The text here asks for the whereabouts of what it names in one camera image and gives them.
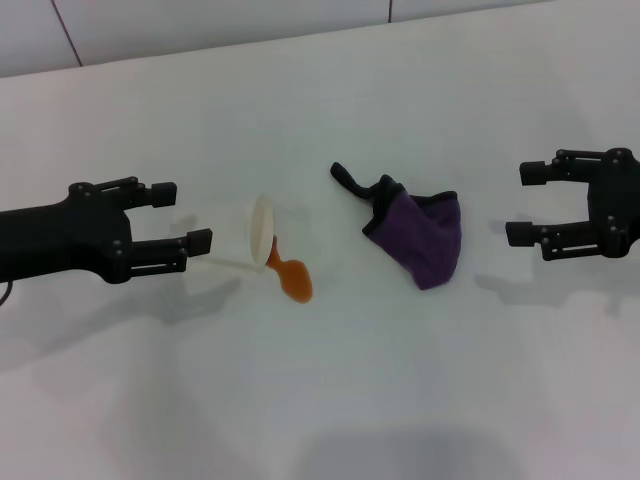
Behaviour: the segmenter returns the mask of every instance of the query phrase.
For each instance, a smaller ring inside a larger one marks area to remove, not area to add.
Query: white table
[[[74,181],[270,194],[273,272],[21,281],[0,309],[0,477],[636,479],[640,263],[545,263],[502,223],[586,218],[520,186],[559,148],[640,154],[640,4],[560,0],[0,81],[0,205]],[[328,173],[455,189],[463,252],[420,292]],[[131,212],[135,239],[170,209]]]

